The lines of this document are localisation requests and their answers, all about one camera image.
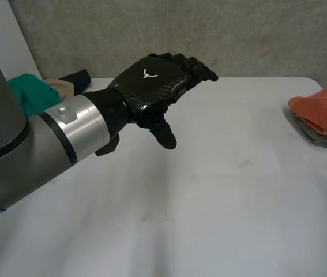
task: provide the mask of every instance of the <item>beige cloth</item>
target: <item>beige cloth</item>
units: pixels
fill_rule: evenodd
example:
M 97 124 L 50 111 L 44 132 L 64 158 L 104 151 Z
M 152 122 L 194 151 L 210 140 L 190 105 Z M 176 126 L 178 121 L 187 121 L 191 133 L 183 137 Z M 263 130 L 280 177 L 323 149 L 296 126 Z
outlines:
M 73 84 L 60 79 L 46 79 L 44 83 L 54 88 L 62 101 L 71 99 L 73 97 Z

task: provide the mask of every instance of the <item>silver metal ring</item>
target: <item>silver metal ring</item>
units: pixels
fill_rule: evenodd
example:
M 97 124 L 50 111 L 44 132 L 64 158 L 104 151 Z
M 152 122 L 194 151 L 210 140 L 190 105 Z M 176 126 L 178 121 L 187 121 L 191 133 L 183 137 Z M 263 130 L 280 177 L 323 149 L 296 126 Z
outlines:
M 99 110 L 85 96 L 77 95 L 45 111 L 69 139 L 81 161 L 109 143 L 110 133 Z

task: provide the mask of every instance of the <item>orange cloth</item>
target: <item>orange cloth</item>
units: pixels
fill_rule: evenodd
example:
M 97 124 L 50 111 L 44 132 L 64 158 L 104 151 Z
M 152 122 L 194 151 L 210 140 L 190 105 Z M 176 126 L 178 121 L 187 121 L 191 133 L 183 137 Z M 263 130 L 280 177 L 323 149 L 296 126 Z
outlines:
M 327 135 L 327 88 L 309 97 L 294 97 L 289 107 L 318 133 Z

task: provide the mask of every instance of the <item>gray cloth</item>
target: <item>gray cloth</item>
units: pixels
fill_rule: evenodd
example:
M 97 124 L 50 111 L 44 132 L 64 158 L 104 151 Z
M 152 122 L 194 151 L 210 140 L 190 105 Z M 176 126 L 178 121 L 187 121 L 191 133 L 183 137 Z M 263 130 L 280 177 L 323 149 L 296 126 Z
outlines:
M 296 124 L 311 138 L 315 146 L 327 148 L 327 136 L 317 133 L 312 127 L 301 120 L 299 117 L 295 120 Z

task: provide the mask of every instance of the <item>black band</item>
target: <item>black band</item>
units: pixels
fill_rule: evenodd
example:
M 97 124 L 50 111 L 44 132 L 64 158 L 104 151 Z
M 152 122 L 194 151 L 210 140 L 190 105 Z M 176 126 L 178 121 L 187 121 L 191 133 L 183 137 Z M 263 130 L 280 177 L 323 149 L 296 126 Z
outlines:
M 7 155 L 8 153 L 11 153 L 13 150 L 15 150 L 27 138 L 29 133 L 30 133 L 30 124 L 29 124 L 28 118 L 26 117 L 25 128 L 13 141 L 4 145 L 0 149 L 0 158 Z
M 53 130 L 53 132 L 61 142 L 63 148 L 65 149 L 66 154 L 70 159 L 71 165 L 74 166 L 75 164 L 77 164 L 77 156 L 75 150 L 73 149 L 65 133 L 62 131 L 61 127 L 59 127 L 58 124 L 54 121 L 53 117 L 51 117 L 45 111 L 38 114 L 38 116 L 40 116 L 46 122 L 46 124 L 48 124 L 48 126 Z
M 85 92 L 88 98 L 101 113 L 110 133 L 110 141 L 130 122 L 130 112 L 125 106 L 122 95 L 112 89 Z

